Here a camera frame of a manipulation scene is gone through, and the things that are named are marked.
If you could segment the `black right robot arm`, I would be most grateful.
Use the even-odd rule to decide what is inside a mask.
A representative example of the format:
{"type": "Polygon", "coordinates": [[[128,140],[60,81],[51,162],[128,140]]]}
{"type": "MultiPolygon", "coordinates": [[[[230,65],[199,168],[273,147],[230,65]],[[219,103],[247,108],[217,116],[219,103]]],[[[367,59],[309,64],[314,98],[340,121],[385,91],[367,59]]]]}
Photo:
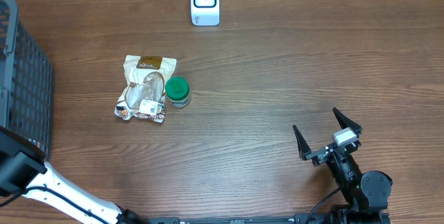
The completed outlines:
{"type": "Polygon", "coordinates": [[[337,108],[332,109],[341,129],[332,135],[332,143],[312,151],[296,126],[300,159],[311,160],[314,166],[326,164],[337,184],[337,188],[320,200],[308,214],[296,214],[295,223],[345,223],[376,224],[390,223],[384,210],[388,208],[388,197],[393,186],[392,179],[381,171],[361,172],[352,153],[361,145],[362,127],[346,117],[337,108]],[[346,204],[334,205],[328,213],[317,210],[334,194],[341,192],[346,204]]]}

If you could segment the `green lid seasoning jar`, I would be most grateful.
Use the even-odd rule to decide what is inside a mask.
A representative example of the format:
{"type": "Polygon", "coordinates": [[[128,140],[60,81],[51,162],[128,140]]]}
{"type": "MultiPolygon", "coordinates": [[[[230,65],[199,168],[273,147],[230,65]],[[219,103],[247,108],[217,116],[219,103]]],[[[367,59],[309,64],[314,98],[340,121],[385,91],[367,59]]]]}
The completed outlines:
{"type": "Polygon", "coordinates": [[[165,85],[168,99],[174,107],[186,107],[191,101],[189,83],[183,77],[172,77],[165,85]]]}

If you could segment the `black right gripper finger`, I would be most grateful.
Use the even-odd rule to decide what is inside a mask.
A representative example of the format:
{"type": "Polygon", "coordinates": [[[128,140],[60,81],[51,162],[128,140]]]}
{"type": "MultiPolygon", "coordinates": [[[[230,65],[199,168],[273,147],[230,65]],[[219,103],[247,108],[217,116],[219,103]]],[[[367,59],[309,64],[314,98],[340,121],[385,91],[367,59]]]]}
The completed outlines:
{"type": "Polygon", "coordinates": [[[361,134],[361,131],[363,128],[358,124],[346,117],[340,110],[338,110],[336,107],[332,109],[336,120],[338,121],[340,127],[342,129],[350,128],[356,136],[359,136],[361,134]]]}
{"type": "Polygon", "coordinates": [[[302,136],[296,125],[293,125],[293,131],[296,136],[299,158],[305,161],[307,160],[307,157],[311,154],[311,148],[305,141],[304,137],[302,136]]]}

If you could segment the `beige brown snack pouch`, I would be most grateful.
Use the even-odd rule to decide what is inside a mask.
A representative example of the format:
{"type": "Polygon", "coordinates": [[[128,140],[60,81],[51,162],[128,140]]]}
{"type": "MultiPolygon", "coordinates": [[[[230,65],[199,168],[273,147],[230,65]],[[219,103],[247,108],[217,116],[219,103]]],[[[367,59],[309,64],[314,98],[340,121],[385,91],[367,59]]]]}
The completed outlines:
{"type": "Polygon", "coordinates": [[[163,123],[165,85],[176,70],[176,64],[173,58],[127,55],[123,64],[127,86],[117,100],[114,114],[125,121],[135,117],[163,123]]]}

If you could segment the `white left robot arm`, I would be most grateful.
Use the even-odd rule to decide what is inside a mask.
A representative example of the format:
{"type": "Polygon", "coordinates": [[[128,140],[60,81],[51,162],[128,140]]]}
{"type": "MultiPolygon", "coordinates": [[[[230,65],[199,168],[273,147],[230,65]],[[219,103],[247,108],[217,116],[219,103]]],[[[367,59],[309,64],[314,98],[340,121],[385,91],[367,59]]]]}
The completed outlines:
{"type": "Polygon", "coordinates": [[[23,196],[50,205],[81,223],[148,223],[129,209],[93,196],[59,174],[45,153],[1,128],[2,207],[23,196]]]}

